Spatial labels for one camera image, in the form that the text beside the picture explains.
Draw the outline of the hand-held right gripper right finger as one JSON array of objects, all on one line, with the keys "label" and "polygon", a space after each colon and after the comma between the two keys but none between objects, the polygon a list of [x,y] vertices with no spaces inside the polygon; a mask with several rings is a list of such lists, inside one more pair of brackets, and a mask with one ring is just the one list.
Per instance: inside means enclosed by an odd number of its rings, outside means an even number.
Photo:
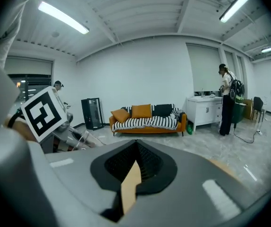
[{"label": "hand-held right gripper right finger", "polygon": [[145,143],[172,157],[177,175],[162,192],[139,196],[124,226],[242,227],[252,217],[254,195],[234,176],[200,155]]}]

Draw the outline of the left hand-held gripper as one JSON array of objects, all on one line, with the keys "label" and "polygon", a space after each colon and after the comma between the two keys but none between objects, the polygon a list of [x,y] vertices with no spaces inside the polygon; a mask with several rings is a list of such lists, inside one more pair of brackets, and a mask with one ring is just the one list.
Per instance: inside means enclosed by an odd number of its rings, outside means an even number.
[{"label": "left hand-held gripper", "polygon": [[[36,141],[41,145],[44,153],[54,151],[54,138],[57,133],[65,133],[68,128],[70,134],[66,143],[77,150],[77,143],[81,138],[87,139],[89,131],[85,128],[79,131],[70,126],[73,115],[69,113],[61,101],[56,89],[48,86],[27,100],[21,107],[23,116]],[[93,136],[96,147],[104,146],[98,138]]]}]

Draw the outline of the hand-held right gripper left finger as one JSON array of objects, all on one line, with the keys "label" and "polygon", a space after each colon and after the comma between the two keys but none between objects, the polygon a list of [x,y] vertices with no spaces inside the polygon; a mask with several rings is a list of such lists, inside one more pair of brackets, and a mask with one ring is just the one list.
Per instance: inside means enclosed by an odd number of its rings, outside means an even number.
[{"label": "hand-held right gripper left finger", "polygon": [[41,146],[0,127],[0,206],[5,227],[136,227],[83,204],[59,179]]}]

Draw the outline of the clear glass cup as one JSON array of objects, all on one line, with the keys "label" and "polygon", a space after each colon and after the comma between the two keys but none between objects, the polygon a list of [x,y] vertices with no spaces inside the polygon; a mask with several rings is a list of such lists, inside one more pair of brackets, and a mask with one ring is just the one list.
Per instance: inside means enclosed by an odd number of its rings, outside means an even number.
[{"label": "clear glass cup", "polygon": [[85,130],[84,133],[81,135],[81,138],[79,142],[77,143],[77,149],[82,150],[82,149],[89,149],[89,148],[95,148],[96,144],[94,141],[94,138],[92,134],[88,131]]}]

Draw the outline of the person's left forearm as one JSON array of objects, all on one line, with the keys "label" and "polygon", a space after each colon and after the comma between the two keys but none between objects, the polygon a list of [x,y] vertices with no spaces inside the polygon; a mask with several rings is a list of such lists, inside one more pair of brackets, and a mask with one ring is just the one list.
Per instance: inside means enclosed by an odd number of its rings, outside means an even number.
[{"label": "person's left forearm", "polygon": [[26,121],[21,118],[17,118],[14,121],[12,129],[17,131],[27,141],[37,142],[35,136],[27,125]]}]

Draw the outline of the black mini fridge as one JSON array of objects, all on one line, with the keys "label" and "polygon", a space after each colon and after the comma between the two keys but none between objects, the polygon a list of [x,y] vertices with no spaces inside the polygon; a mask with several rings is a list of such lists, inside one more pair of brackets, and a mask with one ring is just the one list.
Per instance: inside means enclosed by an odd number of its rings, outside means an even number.
[{"label": "black mini fridge", "polygon": [[95,131],[104,127],[99,98],[82,99],[81,106],[87,129]]}]

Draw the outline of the orange cushion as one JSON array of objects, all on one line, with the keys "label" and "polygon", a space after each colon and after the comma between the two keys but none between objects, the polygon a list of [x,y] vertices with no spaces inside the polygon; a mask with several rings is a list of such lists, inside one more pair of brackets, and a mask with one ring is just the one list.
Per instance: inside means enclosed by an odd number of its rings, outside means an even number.
[{"label": "orange cushion", "polygon": [[129,112],[127,112],[125,109],[118,109],[115,111],[111,111],[111,114],[120,123],[124,123],[127,119],[131,117]]},{"label": "orange cushion", "polygon": [[152,107],[148,105],[133,105],[132,106],[132,118],[151,118]]}]

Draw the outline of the white sink cabinet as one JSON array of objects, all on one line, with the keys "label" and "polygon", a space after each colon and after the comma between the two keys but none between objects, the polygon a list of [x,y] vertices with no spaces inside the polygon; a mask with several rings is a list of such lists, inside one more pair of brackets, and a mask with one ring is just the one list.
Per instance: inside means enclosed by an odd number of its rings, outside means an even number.
[{"label": "white sink cabinet", "polygon": [[194,96],[187,98],[186,114],[193,123],[193,132],[197,126],[221,123],[222,98]]}]

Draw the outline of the green bin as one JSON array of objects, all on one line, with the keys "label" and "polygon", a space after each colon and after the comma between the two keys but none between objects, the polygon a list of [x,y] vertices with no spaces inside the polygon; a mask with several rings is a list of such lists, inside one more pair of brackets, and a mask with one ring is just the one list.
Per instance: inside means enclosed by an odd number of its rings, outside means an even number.
[{"label": "green bin", "polygon": [[238,124],[240,121],[242,121],[245,108],[246,108],[246,104],[243,104],[243,103],[234,104],[232,120],[231,120],[233,124]]}]

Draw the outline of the cardboard box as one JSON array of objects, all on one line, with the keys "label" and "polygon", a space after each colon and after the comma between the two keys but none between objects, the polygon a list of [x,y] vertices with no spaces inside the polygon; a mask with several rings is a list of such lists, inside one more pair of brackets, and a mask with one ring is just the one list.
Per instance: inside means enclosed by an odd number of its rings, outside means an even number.
[{"label": "cardboard box", "polygon": [[245,104],[244,113],[243,113],[244,118],[251,120],[253,118],[253,109],[254,109],[253,100],[244,99],[242,103]]}]

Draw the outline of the black chair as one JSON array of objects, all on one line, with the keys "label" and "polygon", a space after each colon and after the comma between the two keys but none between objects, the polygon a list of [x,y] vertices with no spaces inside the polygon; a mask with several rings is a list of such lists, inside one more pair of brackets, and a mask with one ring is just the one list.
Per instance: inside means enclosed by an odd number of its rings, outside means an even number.
[{"label": "black chair", "polygon": [[260,97],[254,97],[253,99],[253,116],[255,113],[258,122],[263,121],[265,109],[263,108],[263,101]]}]

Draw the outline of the wide white roller blind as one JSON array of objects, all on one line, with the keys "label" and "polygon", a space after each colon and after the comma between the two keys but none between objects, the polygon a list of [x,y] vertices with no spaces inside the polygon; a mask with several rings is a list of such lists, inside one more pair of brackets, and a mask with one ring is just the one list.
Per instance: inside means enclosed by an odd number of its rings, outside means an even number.
[{"label": "wide white roller blind", "polygon": [[191,62],[194,91],[217,91],[221,85],[218,74],[221,64],[217,48],[187,44]]}]

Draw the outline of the narrow white roller blind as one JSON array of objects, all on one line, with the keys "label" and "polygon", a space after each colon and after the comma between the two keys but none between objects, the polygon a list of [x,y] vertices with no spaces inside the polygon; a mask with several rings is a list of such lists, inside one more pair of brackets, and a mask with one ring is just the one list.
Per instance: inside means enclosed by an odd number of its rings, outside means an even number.
[{"label": "narrow white roller blind", "polygon": [[235,64],[234,64],[234,60],[233,60],[233,55],[230,52],[225,51],[225,56],[226,56],[226,60],[227,60],[227,67],[230,71],[232,71],[233,73],[235,73]]},{"label": "narrow white roller blind", "polygon": [[243,64],[240,56],[237,56],[237,62],[239,67],[239,80],[244,83],[244,72],[243,72]]}]

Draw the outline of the person's beige jacket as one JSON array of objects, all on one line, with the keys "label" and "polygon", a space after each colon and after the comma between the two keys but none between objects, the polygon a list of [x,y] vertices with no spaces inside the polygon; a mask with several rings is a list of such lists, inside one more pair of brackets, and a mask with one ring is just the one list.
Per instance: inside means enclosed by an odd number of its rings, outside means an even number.
[{"label": "person's beige jacket", "polygon": [[0,68],[5,67],[9,50],[19,32],[22,14],[29,0],[7,0],[0,15]]}]

